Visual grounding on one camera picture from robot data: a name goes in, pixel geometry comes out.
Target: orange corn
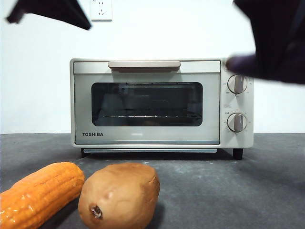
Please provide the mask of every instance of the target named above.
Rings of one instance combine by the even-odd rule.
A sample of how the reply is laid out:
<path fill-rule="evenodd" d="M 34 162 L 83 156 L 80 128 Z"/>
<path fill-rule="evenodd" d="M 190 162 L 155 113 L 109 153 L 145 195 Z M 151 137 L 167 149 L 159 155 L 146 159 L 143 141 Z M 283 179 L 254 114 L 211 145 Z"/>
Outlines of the orange corn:
<path fill-rule="evenodd" d="M 0 194 L 1 229 L 36 229 L 77 198 L 85 176 L 74 163 L 46 166 Z"/>

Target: toshiba logo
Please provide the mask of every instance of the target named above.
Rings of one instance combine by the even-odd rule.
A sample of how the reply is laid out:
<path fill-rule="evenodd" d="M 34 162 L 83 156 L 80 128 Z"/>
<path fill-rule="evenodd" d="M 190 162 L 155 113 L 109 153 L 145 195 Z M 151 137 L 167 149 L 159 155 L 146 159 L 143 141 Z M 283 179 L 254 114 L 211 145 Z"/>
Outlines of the toshiba logo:
<path fill-rule="evenodd" d="M 87 133 L 87 132 L 84 132 L 82 133 L 83 136 L 85 137 L 93 137 L 93 136 L 97 136 L 97 137 L 100 137 L 100 136 L 104 136 L 103 133 Z"/>

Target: timer knob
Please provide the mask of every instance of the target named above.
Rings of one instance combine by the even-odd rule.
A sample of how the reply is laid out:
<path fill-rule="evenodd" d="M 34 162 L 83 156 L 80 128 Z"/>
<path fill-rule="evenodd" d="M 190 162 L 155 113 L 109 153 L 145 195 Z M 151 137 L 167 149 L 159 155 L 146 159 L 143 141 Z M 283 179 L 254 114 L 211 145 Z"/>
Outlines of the timer knob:
<path fill-rule="evenodd" d="M 228 88 L 234 94 L 243 93 L 247 88 L 247 80 L 242 75 L 233 75 L 228 81 Z"/>
<path fill-rule="evenodd" d="M 234 132 L 242 132 L 247 126 L 247 119 L 244 115 L 235 113 L 229 116 L 227 125 Z"/>

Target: oven foot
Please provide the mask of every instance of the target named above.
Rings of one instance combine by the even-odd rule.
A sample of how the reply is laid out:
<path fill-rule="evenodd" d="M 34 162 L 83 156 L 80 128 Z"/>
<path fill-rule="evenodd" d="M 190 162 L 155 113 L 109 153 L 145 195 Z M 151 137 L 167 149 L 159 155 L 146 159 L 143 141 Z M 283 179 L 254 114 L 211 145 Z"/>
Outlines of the oven foot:
<path fill-rule="evenodd" d="M 81 157 L 82 158 L 84 158 L 84 157 L 86 157 L 86 156 L 89 156 L 91 153 L 85 153 L 84 152 L 84 149 L 83 148 L 81 148 Z"/>
<path fill-rule="evenodd" d="M 233 149 L 233 158 L 235 160 L 241 160 L 243 158 L 244 149 Z"/>

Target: oven door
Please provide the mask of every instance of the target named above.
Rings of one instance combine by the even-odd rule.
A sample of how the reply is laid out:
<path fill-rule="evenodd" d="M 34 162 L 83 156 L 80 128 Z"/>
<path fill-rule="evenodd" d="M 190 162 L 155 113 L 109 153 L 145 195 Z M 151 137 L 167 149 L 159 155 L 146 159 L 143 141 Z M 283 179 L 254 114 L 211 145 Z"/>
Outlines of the oven door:
<path fill-rule="evenodd" d="M 219 144 L 219 61 L 128 63 L 74 63 L 76 145 Z"/>

